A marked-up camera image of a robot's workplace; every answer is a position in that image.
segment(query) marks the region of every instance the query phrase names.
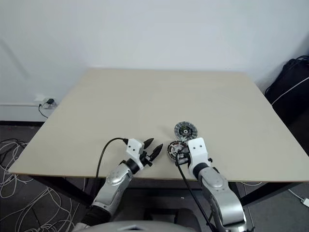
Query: white cable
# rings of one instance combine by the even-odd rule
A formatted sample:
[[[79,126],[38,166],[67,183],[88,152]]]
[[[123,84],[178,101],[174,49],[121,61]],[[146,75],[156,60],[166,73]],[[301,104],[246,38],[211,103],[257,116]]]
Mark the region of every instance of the white cable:
[[[84,178],[84,184],[83,184],[83,191],[84,191],[84,189],[85,189],[85,178]],[[75,216],[75,214],[76,214],[76,212],[77,212],[79,206],[80,206],[80,203],[77,204],[77,206],[76,206],[76,208],[75,208],[75,210],[74,210],[73,216],[68,215],[68,217],[69,217],[69,216],[71,216],[71,217],[70,217],[70,223],[69,223],[69,225],[68,225],[66,231],[68,231],[68,230],[70,229],[71,225],[74,226],[73,219],[74,219],[74,216]]]
[[[51,188],[47,188],[47,193],[46,194],[50,194],[50,192],[51,192]],[[49,229],[48,227],[50,226],[50,228],[54,231],[54,232],[56,232],[56,229],[55,229],[55,227],[53,227],[53,226],[51,226],[51,224],[48,224],[57,214],[58,214],[58,212],[59,212],[59,210],[60,210],[60,208],[61,208],[61,206],[57,209],[57,211],[56,211],[56,213],[46,222],[46,223],[44,223],[43,225],[41,225],[37,230],[39,231],[41,228],[44,230],[44,229]]]
[[[289,189],[289,192],[292,193],[294,196],[296,196],[298,199],[300,199],[301,201],[304,201],[304,198],[301,198],[300,196],[298,196],[296,193],[294,193],[292,190]]]
[[[36,229],[29,229],[29,230],[26,230],[24,232],[38,232]]]
[[[247,185],[247,186],[258,186],[258,185],[262,184],[262,182],[257,183],[257,184],[247,184],[245,182],[241,182],[241,183],[244,184],[244,185]]]
[[[245,194],[247,195],[246,185],[244,185],[243,187],[245,188]],[[252,231],[254,232],[254,223],[253,223],[253,219],[252,219],[252,216],[251,216],[251,212],[250,212],[250,207],[249,206],[248,206],[248,212],[249,212],[250,220],[251,220],[251,223],[252,223]]]
[[[26,205],[26,207],[24,207],[24,208],[22,208],[22,209],[20,209],[20,210],[17,210],[17,211],[15,211],[15,212],[12,212],[12,213],[10,213],[9,215],[5,216],[4,218],[1,218],[1,219],[0,219],[0,222],[3,221],[3,220],[5,220],[5,219],[6,219],[7,217],[9,217],[9,216],[11,216],[11,215],[13,215],[13,214],[16,214],[16,213],[18,213],[18,212],[23,211],[24,209],[26,209],[32,202],[34,202],[34,201],[35,201],[41,194],[43,194],[45,191],[46,191],[46,190],[44,190],[44,191],[41,192],[38,196],[36,196],[30,203],[28,203],[28,204]]]
[[[20,231],[20,227],[21,227],[21,225],[22,225],[22,223],[23,223],[23,220],[24,220],[25,216],[27,215],[27,213],[29,212],[29,210],[34,206],[34,204],[35,204],[39,199],[41,199],[42,197],[44,197],[44,196],[46,196],[46,195],[48,194],[48,188],[46,189],[46,191],[47,191],[47,192],[44,192],[44,194],[42,194],[36,201],[34,201],[34,202],[30,205],[30,207],[26,210],[26,212],[25,212],[25,214],[24,214],[23,216],[22,216],[22,214],[23,214],[24,210],[20,213],[20,215],[18,216],[16,225],[15,225],[15,232],[19,232],[19,231]],[[18,224],[18,221],[19,221],[20,217],[21,217],[21,220],[20,220],[20,222],[19,222],[18,229],[16,230],[17,224]]]
[[[53,232],[57,232],[57,229],[55,228],[55,226],[51,225],[51,224],[45,224],[41,226],[42,231],[44,231],[44,229],[46,229],[47,231],[52,230]]]
[[[54,225],[56,225],[57,223],[62,222],[62,221],[64,221],[64,223],[69,222],[69,227],[68,227],[68,228],[70,228],[71,225],[73,226],[73,228],[75,227],[75,225],[74,225],[70,220],[60,220],[60,221],[55,222],[55,223],[52,224],[51,226],[54,226]]]
[[[45,222],[43,225],[48,225],[48,223],[49,223],[51,220],[53,220],[54,217],[58,214],[58,212],[59,212],[59,210],[60,210],[60,208],[61,208],[61,197],[60,197],[59,195],[58,195],[58,197],[59,197],[59,204],[56,203],[56,205],[58,206],[58,209],[57,209],[56,213],[55,213],[47,222]]]
[[[309,77],[307,77],[306,79],[302,80],[301,82],[299,82],[298,84],[294,85],[292,88],[290,88],[289,90],[285,91],[284,93],[282,93],[279,97],[277,97],[277,99],[275,101],[273,101],[273,103],[271,105],[273,105],[276,101],[278,101],[281,97],[283,97],[285,94],[287,94],[288,92],[290,92],[293,88],[295,88],[296,86],[300,85],[301,83],[303,83],[304,81],[307,81],[309,79]]]
[[[8,172],[8,169],[9,169],[9,167],[17,160],[17,153],[18,153],[18,149],[19,149],[19,147],[20,147],[20,144],[22,144],[22,145],[27,145],[27,143],[17,143],[17,142],[15,142],[15,141],[4,141],[4,142],[1,142],[1,143],[5,143],[6,145],[4,145],[4,146],[2,146],[1,148],[0,148],[0,151],[2,150],[2,149],[4,149],[6,146],[9,146],[9,145],[12,145],[12,144],[14,144],[14,145],[16,145],[16,147],[13,149],[13,151],[12,151],[12,158],[11,158],[11,160],[7,163],[7,165],[6,165],[6,167],[5,168],[3,168],[2,166],[0,166],[0,168],[1,169],[3,169],[3,176],[2,176],[2,181],[0,182],[0,197],[1,198],[9,198],[9,197],[11,197],[11,196],[13,196],[14,194],[15,194],[15,191],[16,191],[16,187],[17,187],[17,183],[18,182],[22,182],[22,183],[24,183],[24,184],[26,184],[27,182],[30,182],[30,181],[32,181],[32,179],[30,179],[30,180],[21,180],[21,179],[19,179],[18,178],[18,175],[16,175],[16,174],[9,174],[9,172]],[[2,191],[3,191],[3,188],[6,186],[6,185],[8,185],[8,184],[10,184],[11,182],[13,182],[14,181],[14,188],[13,188],[13,191],[12,191],[12,193],[11,194],[9,194],[8,196],[3,196],[3,194],[2,194]]]
[[[56,191],[54,191],[52,188],[51,188],[51,190],[60,198],[59,194],[58,194]],[[68,213],[68,217],[67,217],[67,219],[65,220],[65,222],[62,224],[62,226],[60,227],[60,229],[58,230],[58,232],[64,227],[66,221],[68,221],[69,218],[70,218],[70,220],[71,220],[71,218],[72,218],[72,216],[71,216],[71,210],[72,210],[72,200],[71,200],[71,198],[70,198],[70,211],[68,211],[68,210],[66,210],[66,209],[64,209],[64,208],[62,208],[62,207],[61,207],[61,209],[64,210],[64,211],[66,211],[66,212]]]

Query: wall baseboard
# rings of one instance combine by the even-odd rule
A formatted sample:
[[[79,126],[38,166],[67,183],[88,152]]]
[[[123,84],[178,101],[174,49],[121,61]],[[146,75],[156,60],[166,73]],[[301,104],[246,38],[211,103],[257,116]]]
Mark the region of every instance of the wall baseboard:
[[[28,127],[41,127],[44,122],[31,122],[31,121],[0,121],[0,126],[28,126]]]
[[[31,104],[31,103],[0,103],[0,106],[9,106],[9,107],[15,107],[15,106],[39,107],[38,105]]]

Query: table leg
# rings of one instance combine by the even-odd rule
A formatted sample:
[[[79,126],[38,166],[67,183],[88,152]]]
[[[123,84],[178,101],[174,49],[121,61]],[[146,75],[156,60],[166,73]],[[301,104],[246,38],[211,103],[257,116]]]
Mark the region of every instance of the table leg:
[[[239,194],[236,182],[229,182],[228,186],[236,194],[236,196],[240,199],[240,194]]]
[[[266,200],[270,197],[273,197],[299,184],[301,183],[299,182],[298,183],[290,183],[290,182],[267,183],[259,187],[257,190],[240,198],[240,202],[243,207],[250,206],[250,205],[259,203],[263,200]]]
[[[86,206],[91,205],[93,202],[93,198],[90,195],[77,188],[74,184],[65,180],[63,177],[38,175],[32,175],[30,177]]]

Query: metal disc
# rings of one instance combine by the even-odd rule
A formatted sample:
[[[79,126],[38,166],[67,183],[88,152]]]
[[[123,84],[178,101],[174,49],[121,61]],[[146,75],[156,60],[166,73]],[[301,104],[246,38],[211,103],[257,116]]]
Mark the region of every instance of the metal disc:
[[[184,149],[185,147],[187,147],[187,144],[181,142],[181,141],[174,141],[171,142],[168,145],[168,155],[172,160],[176,160],[176,155],[178,154],[179,151],[181,151],[182,149]],[[184,164],[187,163],[189,161],[188,158],[185,158],[183,156],[183,154],[179,154],[178,155],[178,163],[179,164]]]
[[[179,140],[185,142],[197,137],[197,128],[190,122],[179,122],[174,128],[174,133]]]

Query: black bag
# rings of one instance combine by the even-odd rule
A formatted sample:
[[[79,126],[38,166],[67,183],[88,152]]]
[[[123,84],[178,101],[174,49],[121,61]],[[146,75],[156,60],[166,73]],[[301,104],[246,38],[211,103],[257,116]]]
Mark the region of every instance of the black bag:
[[[287,62],[265,97],[309,156],[309,57]]]
[[[288,61],[275,82],[265,91],[286,126],[309,108],[309,56]]]

